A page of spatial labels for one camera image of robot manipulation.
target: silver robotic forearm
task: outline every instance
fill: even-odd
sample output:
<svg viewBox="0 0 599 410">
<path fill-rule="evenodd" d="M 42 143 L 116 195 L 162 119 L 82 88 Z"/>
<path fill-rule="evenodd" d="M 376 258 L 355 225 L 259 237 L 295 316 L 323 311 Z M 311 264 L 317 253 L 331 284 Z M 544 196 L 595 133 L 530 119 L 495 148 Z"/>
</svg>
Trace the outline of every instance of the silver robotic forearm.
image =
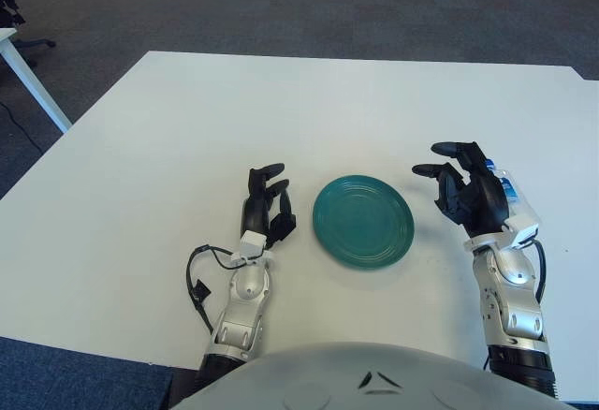
<svg viewBox="0 0 599 410">
<path fill-rule="evenodd" d="M 246 263 L 237 270 L 229 283 L 229 299 L 218 318 L 206 355 L 227 356 L 240 361 L 251 360 L 256 354 L 262 332 L 262 313 L 270 291 L 268 271 L 272 253 L 265 251 L 266 236 L 246 231 L 238 253 L 231 264 Z"/>
<path fill-rule="evenodd" d="M 473 266 L 480 288 L 480 311 L 488 345 L 532 349 L 548 354 L 541 306 L 534 297 L 535 275 L 519 250 L 483 248 Z"/>
<path fill-rule="evenodd" d="M 523 214 L 506 219 L 505 226 L 505 232 L 466 242 L 466 249 L 475 256 L 489 366 L 498 375 L 555 397 L 540 299 L 534 294 L 536 276 L 522 252 L 536 235 L 538 224 Z"/>
</svg>

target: gray carpet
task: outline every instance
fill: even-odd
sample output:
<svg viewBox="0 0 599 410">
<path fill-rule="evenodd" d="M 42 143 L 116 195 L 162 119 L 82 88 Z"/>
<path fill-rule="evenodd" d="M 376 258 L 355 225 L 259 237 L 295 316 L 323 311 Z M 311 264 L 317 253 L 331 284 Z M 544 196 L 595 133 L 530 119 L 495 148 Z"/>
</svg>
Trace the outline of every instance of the gray carpet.
<svg viewBox="0 0 599 410">
<path fill-rule="evenodd" d="M 599 0 L 18 0 L 35 72 L 76 121 L 148 50 L 572 66 L 599 79 Z M 0 101 L 60 136 L 0 65 Z M 37 152 L 0 109 L 0 197 Z"/>
</svg>

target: black robotic finger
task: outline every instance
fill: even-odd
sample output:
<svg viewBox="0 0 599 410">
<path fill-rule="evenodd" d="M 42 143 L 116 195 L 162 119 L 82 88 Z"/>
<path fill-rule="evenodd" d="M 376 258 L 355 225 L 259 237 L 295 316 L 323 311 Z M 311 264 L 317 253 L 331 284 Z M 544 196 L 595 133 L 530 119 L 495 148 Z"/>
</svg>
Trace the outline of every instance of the black robotic finger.
<svg viewBox="0 0 599 410">
<path fill-rule="evenodd" d="M 470 173 L 489 173 L 487 170 L 487 157 L 483 154 L 475 141 L 472 143 L 441 141 L 433 144 L 431 146 L 431 151 L 457 159 L 460 166 Z"/>
<path fill-rule="evenodd" d="M 282 181 L 274 183 L 273 185 L 271 185 L 269 188 L 266 189 L 266 196 L 267 196 L 267 201 L 269 204 L 269 210 L 270 210 L 270 206 L 272 206 L 272 201 L 276 197 L 281 195 L 281 192 L 283 192 L 288 186 L 289 186 L 289 180 L 283 179 Z"/>
<path fill-rule="evenodd" d="M 443 166 L 437 164 L 420 164 L 414 165 L 412 167 L 412 172 L 418 176 L 424 176 L 425 178 L 437 179 L 442 169 Z"/>
</svg>

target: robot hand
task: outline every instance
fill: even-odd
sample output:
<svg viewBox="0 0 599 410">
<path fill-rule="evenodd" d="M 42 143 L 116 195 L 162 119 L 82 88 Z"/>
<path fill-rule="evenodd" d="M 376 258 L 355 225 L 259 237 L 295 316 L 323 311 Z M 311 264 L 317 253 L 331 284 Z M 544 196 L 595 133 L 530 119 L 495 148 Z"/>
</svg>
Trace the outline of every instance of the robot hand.
<svg viewBox="0 0 599 410">
<path fill-rule="evenodd" d="M 455 158 L 470 173 L 466 185 L 461 174 L 449 163 L 423 164 L 412 168 L 415 174 L 439 182 L 439 210 L 457 225 L 463 225 L 472 238 L 501 232 L 509 216 L 507 199 L 499 179 L 487 168 L 487 158 L 475 142 L 446 141 L 431 147 L 434 153 Z"/>
<path fill-rule="evenodd" d="M 510 215 L 504 186 L 489 170 L 487 158 L 475 142 L 435 143 L 431 149 L 457 159 L 470 173 L 470 182 L 465 184 L 449 163 L 412 168 L 415 174 L 438 181 L 437 207 L 451 221 L 463 225 L 471 238 L 465 247 L 475 256 L 490 369 L 555 397 L 555 375 L 540 307 L 545 255 L 534 239 L 538 222 L 526 212 Z M 541 263 L 536 294 L 533 266 L 522 253 L 532 244 Z"/>
<path fill-rule="evenodd" d="M 250 169 L 248 181 L 249 198 L 243 204 L 241 217 L 241 235 L 246 230 L 267 236 L 266 248 L 283 240 L 296 227 L 296 216 L 291 213 L 291 203 L 287 194 L 288 179 L 283 179 L 267 188 L 266 182 L 280 174 L 285 169 L 284 164 L 268 165 L 261 169 Z M 269 210 L 273 200 L 279 198 L 280 213 L 275 216 L 269 226 Z"/>
</svg>

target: white table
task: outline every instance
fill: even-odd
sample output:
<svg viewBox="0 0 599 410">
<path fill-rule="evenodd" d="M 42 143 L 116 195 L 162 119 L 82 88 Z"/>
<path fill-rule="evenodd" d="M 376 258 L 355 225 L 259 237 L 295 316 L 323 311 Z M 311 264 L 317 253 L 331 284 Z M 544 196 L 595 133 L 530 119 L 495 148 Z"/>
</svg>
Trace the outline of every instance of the white table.
<svg viewBox="0 0 599 410">
<path fill-rule="evenodd" d="M 12 45 L 9 37 L 16 34 L 16 32 L 17 30 L 13 28 L 0 28 L 0 54 L 17 74 L 29 93 L 36 99 L 39 106 L 46 111 L 54 124 L 61 131 L 66 132 L 71 127 L 71 122 L 68 121 L 66 115 L 63 114 L 35 73 L 31 71 L 29 65 L 27 65 L 14 45 Z"/>
<path fill-rule="evenodd" d="M 208 333 L 187 256 L 235 248 L 248 169 L 285 162 L 298 228 L 273 249 L 263 351 L 372 341 L 482 365 L 465 232 L 410 172 L 442 160 L 433 142 L 475 139 L 544 220 L 561 397 L 597 400 L 598 91 L 568 67 L 149 52 L 0 201 L 0 335 L 196 368 Z M 314 237 L 316 195 L 349 173 L 412 209 L 414 244 L 391 268 L 348 270 Z M 227 273 L 210 256 L 200 273 L 214 320 Z"/>
</svg>

